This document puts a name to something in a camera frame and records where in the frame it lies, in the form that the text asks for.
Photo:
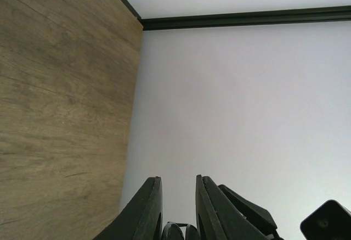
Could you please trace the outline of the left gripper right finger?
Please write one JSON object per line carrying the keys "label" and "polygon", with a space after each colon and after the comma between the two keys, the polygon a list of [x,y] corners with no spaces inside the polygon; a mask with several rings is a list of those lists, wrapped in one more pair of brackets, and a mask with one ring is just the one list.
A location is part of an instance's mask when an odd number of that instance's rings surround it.
{"label": "left gripper right finger", "polygon": [[196,223],[201,239],[267,239],[210,177],[196,177]]}

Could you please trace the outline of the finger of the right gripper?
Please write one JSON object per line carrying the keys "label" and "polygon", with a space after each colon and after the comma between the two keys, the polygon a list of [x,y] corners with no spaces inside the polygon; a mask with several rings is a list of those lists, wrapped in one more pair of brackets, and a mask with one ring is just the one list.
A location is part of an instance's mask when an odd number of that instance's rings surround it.
{"label": "finger of the right gripper", "polygon": [[241,215],[264,234],[267,239],[282,239],[277,232],[278,226],[267,209],[250,202],[226,185],[219,185],[218,187]]}

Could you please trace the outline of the round black sunglasses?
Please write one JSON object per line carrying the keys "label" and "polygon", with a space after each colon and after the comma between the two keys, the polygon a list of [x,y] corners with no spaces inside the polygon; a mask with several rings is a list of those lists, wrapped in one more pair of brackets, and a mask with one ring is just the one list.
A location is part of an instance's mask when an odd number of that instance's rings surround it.
{"label": "round black sunglasses", "polygon": [[162,231],[162,240],[199,240],[200,235],[195,226],[191,224],[182,224],[168,222]]}

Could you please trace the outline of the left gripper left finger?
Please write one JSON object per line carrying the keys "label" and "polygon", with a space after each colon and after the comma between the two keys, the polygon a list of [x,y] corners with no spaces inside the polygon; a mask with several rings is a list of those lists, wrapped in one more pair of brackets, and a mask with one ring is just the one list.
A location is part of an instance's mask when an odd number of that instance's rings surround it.
{"label": "left gripper left finger", "polygon": [[160,239],[162,234],[162,181],[149,177],[125,208],[95,239]]}

